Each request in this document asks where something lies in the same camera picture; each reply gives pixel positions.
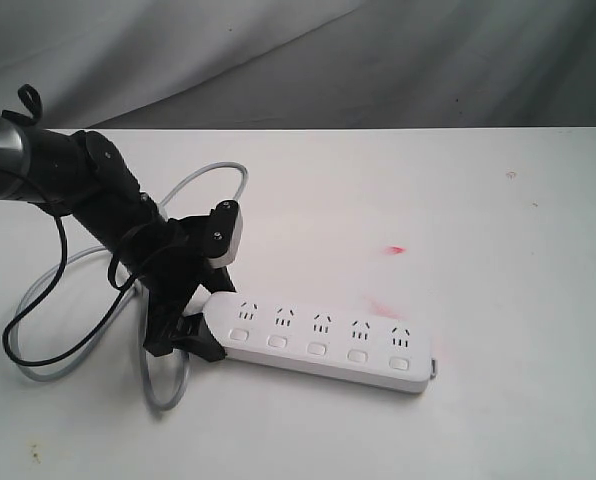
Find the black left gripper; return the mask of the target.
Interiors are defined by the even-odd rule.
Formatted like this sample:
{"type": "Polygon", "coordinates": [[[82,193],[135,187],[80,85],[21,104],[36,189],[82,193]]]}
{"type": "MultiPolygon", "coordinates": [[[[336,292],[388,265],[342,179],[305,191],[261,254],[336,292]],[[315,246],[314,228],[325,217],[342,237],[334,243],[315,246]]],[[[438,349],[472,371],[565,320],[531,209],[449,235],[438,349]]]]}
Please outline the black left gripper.
{"type": "Polygon", "coordinates": [[[209,214],[153,219],[126,232],[113,250],[113,265],[125,266],[130,278],[147,289],[142,347],[150,354],[182,350],[205,361],[227,356],[204,314],[184,313],[200,286],[209,293],[236,292],[228,269],[211,267],[203,256],[201,243],[209,214]]]}

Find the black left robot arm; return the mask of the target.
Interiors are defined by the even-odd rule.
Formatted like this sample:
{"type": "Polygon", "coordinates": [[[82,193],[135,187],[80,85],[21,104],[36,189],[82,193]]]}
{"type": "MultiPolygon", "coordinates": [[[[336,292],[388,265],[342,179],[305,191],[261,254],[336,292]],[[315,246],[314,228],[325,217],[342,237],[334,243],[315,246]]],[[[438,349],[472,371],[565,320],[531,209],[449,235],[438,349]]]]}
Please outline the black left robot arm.
{"type": "Polygon", "coordinates": [[[209,214],[167,219],[95,131],[64,135],[0,116],[0,200],[33,204],[56,223],[73,216],[112,255],[108,281],[121,295],[148,291],[144,348],[159,357],[181,350],[208,362],[224,347],[200,314],[184,310],[198,287],[231,292],[242,214],[224,200],[209,214]]]}

